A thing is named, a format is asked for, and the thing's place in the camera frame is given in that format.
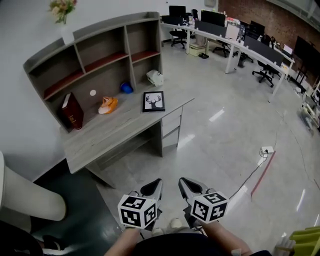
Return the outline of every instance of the brick wall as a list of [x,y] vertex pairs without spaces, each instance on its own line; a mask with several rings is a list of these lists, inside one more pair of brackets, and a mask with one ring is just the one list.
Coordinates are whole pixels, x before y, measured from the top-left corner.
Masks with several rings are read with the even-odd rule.
[[[232,17],[247,23],[251,20],[265,26],[265,33],[290,48],[294,49],[297,36],[307,42],[313,42],[320,51],[320,33],[312,26],[291,12],[266,0],[219,0],[219,11],[225,11],[228,17]],[[293,69],[301,66],[299,59]],[[313,85],[316,77],[309,74],[308,82]]]

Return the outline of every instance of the deer antler picture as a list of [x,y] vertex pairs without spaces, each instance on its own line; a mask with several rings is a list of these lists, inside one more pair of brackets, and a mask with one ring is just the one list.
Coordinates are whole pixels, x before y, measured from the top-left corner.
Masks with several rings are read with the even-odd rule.
[[162,91],[148,92],[144,93],[144,103],[143,111],[163,111],[165,110],[164,106],[164,95]]

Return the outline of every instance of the red tape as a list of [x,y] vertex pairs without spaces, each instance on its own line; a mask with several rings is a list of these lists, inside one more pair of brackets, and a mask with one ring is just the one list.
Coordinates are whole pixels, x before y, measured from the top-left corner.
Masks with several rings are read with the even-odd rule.
[[270,157],[270,160],[269,160],[268,164],[266,165],[266,167],[265,167],[265,169],[264,169],[261,177],[259,178],[258,182],[255,184],[253,190],[251,191],[251,197],[252,197],[252,195],[254,194],[254,192],[256,191],[257,187],[259,186],[262,178],[265,176],[265,174],[266,174],[266,172],[267,172],[267,169],[268,169],[268,167],[269,167],[272,159],[274,158],[275,153],[276,153],[276,151],[273,151],[273,153],[272,153],[272,155],[271,155],[271,157]]

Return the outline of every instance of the orange shoe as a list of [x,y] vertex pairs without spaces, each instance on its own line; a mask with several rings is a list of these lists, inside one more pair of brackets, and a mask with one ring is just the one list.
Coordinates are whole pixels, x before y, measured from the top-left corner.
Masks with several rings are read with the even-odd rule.
[[99,114],[110,114],[118,104],[118,99],[113,97],[103,97],[102,105],[99,107]]

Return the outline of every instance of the red book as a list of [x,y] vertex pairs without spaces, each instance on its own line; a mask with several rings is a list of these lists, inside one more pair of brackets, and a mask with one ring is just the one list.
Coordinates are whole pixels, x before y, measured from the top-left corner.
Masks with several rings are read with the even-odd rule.
[[84,111],[72,92],[65,96],[62,111],[75,129],[79,130],[82,128]]

